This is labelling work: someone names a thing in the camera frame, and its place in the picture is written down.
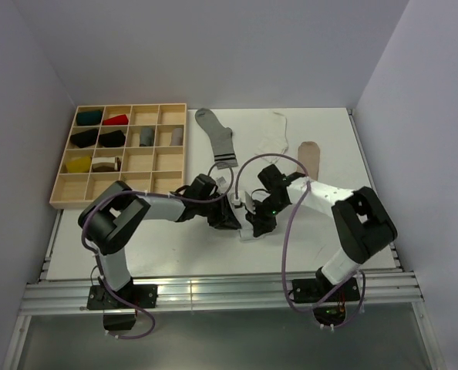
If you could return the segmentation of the white striped sock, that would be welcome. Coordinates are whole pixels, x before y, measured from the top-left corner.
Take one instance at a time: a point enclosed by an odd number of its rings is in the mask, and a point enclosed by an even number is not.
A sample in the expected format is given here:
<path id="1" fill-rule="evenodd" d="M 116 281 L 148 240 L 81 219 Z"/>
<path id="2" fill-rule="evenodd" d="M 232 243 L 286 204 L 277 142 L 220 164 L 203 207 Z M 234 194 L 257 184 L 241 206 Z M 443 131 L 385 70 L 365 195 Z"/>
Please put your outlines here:
<path id="1" fill-rule="evenodd" d="M 247 212 L 244 208 L 234 209 L 233 206 L 232 206 L 232 203 L 231 203 L 231 194 L 232 193 L 234 193 L 234 191 L 229 193 L 228 199 L 229 199 L 229 202 L 231 204 L 231 208 L 233 209 L 233 212 L 234 212 L 236 218 L 241 223 L 241 229 L 239 230 L 240 241 L 241 242 L 252 241 L 252 240 L 255 239 L 255 236 L 253 235 L 254 227 L 247 220 L 246 216 L 247 216 L 247 214 L 250 214 L 251 216 L 253 216 L 255 214 Z"/>

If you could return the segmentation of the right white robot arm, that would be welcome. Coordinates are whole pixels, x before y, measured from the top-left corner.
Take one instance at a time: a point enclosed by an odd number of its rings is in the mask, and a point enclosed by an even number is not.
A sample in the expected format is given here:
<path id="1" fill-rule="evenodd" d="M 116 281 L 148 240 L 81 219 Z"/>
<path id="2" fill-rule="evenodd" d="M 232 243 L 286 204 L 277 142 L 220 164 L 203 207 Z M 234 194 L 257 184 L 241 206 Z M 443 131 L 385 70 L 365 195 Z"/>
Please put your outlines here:
<path id="1" fill-rule="evenodd" d="M 318 269 L 315 284 L 318 296 L 326 301 L 335 299 L 342 292 L 342 281 L 398 237 L 391 217 L 370 187 L 333 187 L 300 172 L 285 175 L 275 165 L 265 167 L 258 179 L 268 195 L 263 200 L 254 200 L 249 193 L 241 198 L 245 220 L 251 225 L 241 231 L 242 237 L 271 233 L 276 216 L 290 205 L 305 206 L 333 219 L 340 248 Z"/>

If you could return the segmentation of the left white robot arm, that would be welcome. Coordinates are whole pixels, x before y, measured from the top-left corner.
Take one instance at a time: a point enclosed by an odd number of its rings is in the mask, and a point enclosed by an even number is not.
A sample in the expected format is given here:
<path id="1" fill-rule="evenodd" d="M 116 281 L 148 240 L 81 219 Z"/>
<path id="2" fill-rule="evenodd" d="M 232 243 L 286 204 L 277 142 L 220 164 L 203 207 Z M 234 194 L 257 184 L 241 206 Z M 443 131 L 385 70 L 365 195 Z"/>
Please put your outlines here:
<path id="1" fill-rule="evenodd" d="M 81 240 L 92 252 L 107 286 L 105 299 L 115 308 L 123 308 L 133 297 L 133 279 L 126 262 L 125 246 L 145 220 L 182 223 L 204 217 L 216 230 L 239 230 L 225 193 L 218 192 L 216 181 L 200 174 L 190 185 L 168 194 L 145 193 L 117 180 L 79 216 Z"/>

